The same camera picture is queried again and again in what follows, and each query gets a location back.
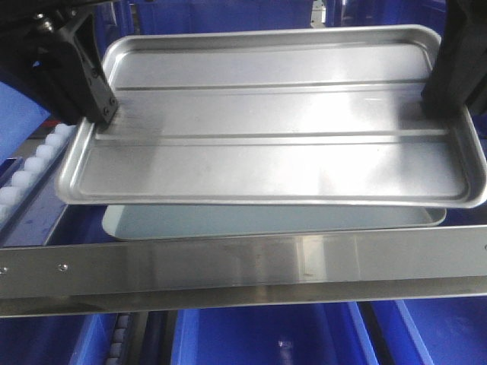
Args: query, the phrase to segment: metal frame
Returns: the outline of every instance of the metal frame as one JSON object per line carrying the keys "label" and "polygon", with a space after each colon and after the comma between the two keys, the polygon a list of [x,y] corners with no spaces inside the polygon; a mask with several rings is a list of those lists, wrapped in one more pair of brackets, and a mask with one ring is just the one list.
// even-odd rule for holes
{"label": "metal frame", "polygon": [[0,316],[487,294],[487,226],[0,250]]}

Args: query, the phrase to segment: stacked tray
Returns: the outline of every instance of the stacked tray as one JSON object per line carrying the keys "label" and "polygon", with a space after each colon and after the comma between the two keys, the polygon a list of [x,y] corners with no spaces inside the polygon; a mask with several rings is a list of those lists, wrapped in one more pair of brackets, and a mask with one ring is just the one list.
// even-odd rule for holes
{"label": "stacked tray", "polygon": [[[198,222],[191,235],[436,224],[444,210],[418,207],[478,205],[487,181],[466,109],[423,110],[438,47],[419,26],[125,38],[104,60],[119,112],[106,130],[80,125],[59,195],[126,205],[107,211],[115,236],[116,217],[148,204],[165,217],[185,211]],[[196,229],[252,210],[272,223]],[[296,215],[303,224],[286,230]]]}

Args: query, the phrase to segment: blue surface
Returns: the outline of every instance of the blue surface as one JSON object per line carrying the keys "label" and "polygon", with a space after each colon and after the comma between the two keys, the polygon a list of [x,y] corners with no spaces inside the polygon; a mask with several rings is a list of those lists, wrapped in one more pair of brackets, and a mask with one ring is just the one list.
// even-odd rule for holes
{"label": "blue surface", "polygon": [[373,303],[396,365],[487,363],[487,298]]}
{"label": "blue surface", "polygon": [[10,157],[48,115],[31,99],[0,82],[0,162]]}
{"label": "blue surface", "polygon": [[102,365],[116,315],[0,319],[1,365]]}
{"label": "blue surface", "polygon": [[134,1],[141,34],[309,28],[313,0]]}
{"label": "blue surface", "polygon": [[356,303],[179,311],[172,365],[377,365]]}
{"label": "blue surface", "polygon": [[445,0],[328,0],[326,25],[421,24],[442,34],[445,14]]}

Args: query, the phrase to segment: blue bin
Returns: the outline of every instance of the blue bin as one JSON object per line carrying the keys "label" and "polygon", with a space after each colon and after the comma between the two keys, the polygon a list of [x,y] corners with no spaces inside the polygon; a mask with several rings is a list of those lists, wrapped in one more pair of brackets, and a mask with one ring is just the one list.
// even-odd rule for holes
{"label": "blue bin", "polygon": [[1,365],[103,365],[116,314],[0,319]]}
{"label": "blue bin", "polygon": [[373,303],[396,365],[487,363],[487,298]]}
{"label": "blue bin", "polygon": [[187,309],[171,365],[378,365],[356,303]]}
{"label": "blue bin", "polygon": [[31,99],[0,82],[0,163],[9,158],[48,115]]}
{"label": "blue bin", "polygon": [[141,34],[309,28],[313,0],[134,1]]}

